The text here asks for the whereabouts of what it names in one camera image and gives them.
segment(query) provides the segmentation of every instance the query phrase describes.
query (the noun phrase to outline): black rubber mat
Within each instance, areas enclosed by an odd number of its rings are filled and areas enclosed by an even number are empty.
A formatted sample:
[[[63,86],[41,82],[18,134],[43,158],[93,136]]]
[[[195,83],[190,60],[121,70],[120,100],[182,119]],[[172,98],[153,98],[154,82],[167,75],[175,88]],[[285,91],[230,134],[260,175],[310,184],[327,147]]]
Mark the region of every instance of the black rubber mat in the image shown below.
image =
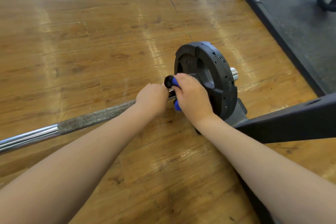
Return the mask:
[[[318,96],[336,92],[336,13],[316,0],[246,0]]]

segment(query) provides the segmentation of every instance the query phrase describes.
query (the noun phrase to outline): forearm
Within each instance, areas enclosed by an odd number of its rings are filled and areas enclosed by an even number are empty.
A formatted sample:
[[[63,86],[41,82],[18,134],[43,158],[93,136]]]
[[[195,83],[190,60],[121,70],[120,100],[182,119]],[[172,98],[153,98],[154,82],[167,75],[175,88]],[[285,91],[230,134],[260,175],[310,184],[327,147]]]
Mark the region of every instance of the forearm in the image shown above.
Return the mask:
[[[334,223],[336,186],[224,123],[196,128],[231,162],[252,191],[283,223]]]
[[[1,223],[69,222],[152,118],[135,104],[37,163],[0,191]]]

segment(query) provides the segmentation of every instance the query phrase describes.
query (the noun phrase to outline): wooden floor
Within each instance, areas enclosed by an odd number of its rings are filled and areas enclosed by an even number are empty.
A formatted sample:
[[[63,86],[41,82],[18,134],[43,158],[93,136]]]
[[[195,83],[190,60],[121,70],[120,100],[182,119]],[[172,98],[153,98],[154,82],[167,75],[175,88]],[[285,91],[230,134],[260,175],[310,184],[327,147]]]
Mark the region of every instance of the wooden floor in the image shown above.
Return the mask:
[[[0,0],[0,139],[134,99],[201,40],[237,68],[249,118],[316,97],[244,0]],[[91,129],[0,156],[0,188]],[[269,147],[336,183],[335,140]],[[71,223],[258,220],[225,157],[170,103]]]

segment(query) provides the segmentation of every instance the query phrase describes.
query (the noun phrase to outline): left hand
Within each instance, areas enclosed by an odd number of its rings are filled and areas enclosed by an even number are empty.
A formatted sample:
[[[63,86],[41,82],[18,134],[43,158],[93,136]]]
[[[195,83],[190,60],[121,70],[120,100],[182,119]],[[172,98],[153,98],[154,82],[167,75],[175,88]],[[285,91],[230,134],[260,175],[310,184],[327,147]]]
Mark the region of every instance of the left hand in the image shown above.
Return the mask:
[[[156,117],[166,111],[168,94],[169,90],[163,84],[147,84],[136,96],[136,104]]]

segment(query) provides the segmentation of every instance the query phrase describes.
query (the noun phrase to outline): hand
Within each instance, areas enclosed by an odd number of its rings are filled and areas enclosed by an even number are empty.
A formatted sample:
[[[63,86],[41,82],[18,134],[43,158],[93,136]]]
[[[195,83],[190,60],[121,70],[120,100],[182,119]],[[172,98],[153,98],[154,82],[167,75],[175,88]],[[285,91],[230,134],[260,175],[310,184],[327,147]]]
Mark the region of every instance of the hand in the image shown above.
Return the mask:
[[[198,124],[214,113],[205,88],[194,77],[178,73],[175,78],[179,87],[173,86],[178,104],[187,119],[197,128]]]
[[[144,107],[153,118],[167,109],[169,90],[163,84],[147,84],[136,96],[136,104]]]

